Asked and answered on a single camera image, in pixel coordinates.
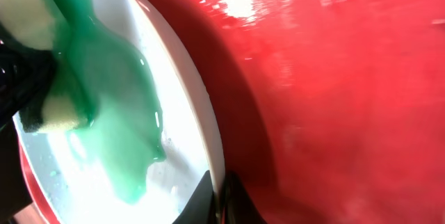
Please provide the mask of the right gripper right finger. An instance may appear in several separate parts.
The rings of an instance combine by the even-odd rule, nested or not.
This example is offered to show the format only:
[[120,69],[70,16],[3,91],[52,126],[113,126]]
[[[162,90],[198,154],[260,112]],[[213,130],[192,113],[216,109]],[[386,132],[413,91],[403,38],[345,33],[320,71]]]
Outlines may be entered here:
[[224,224],[266,224],[250,199],[240,177],[230,171],[225,177]]

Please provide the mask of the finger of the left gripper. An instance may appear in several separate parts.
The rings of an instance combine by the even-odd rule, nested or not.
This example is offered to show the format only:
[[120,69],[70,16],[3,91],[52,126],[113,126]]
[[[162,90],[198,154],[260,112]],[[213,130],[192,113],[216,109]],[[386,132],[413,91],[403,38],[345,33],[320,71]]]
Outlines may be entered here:
[[13,116],[47,92],[56,70],[49,50],[24,46],[1,27],[1,216],[12,217],[31,204],[19,162]]

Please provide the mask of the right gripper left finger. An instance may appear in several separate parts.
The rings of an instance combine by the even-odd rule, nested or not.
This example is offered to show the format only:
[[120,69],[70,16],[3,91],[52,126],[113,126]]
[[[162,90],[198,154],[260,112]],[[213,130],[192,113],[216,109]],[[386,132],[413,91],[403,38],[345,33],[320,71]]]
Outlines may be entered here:
[[210,172],[206,171],[183,211],[172,224],[216,224],[215,198]]

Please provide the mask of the green yellow sponge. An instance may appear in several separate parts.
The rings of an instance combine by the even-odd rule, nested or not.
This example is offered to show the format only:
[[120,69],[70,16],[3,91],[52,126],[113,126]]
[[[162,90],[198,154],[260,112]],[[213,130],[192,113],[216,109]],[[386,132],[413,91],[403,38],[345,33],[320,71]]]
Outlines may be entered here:
[[66,59],[72,31],[54,0],[1,0],[1,124],[26,133],[86,127],[92,106]]

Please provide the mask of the white plate front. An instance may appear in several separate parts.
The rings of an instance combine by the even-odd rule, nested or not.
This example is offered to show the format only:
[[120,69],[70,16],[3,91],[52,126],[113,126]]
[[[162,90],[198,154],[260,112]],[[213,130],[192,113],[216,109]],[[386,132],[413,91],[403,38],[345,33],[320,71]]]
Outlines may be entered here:
[[47,223],[173,223],[206,171],[225,174],[209,95],[149,0],[54,0],[72,31],[66,59],[92,106],[86,127],[26,133],[22,165]]

